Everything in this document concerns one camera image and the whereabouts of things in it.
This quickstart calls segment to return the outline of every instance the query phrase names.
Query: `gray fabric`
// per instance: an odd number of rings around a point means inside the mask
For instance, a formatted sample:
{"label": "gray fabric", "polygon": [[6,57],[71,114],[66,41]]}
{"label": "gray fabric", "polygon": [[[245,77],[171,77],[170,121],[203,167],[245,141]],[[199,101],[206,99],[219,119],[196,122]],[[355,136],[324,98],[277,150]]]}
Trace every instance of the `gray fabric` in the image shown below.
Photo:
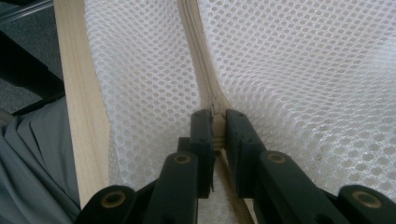
{"label": "gray fabric", "polygon": [[12,120],[12,115],[9,114],[7,111],[0,109],[0,127],[9,124]]}
{"label": "gray fabric", "polygon": [[65,99],[0,130],[0,222],[71,223],[78,185]]}

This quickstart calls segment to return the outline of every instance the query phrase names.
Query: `black clamp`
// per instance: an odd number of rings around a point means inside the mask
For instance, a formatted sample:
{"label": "black clamp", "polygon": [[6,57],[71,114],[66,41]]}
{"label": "black clamp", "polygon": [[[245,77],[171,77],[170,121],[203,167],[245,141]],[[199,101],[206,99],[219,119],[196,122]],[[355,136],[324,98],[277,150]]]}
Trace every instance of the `black clamp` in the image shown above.
{"label": "black clamp", "polygon": [[[158,180],[138,192],[112,186],[96,193],[76,223],[196,223],[198,198],[209,197],[215,153],[212,118],[191,116],[191,137],[179,138]],[[363,186],[338,197],[319,189],[288,155],[268,151],[248,118],[227,110],[226,152],[235,194],[254,200],[259,223],[396,223],[396,204]]]}

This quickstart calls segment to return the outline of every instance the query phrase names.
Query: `floor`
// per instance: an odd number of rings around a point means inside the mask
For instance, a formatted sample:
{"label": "floor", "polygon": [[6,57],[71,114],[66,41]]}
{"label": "floor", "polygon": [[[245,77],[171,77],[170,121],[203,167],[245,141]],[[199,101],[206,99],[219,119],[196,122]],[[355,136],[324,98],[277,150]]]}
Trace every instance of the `floor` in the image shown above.
{"label": "floor", "polygon": [[[1,3],[0,11],[9,6]],[[53,74],[62,78],[53,7],[1,25],[0,30],[45,64]],[[0,108],[8,113],[13,113],[39,100],[40,97],[32,92],[14,87],[0,79]]]}

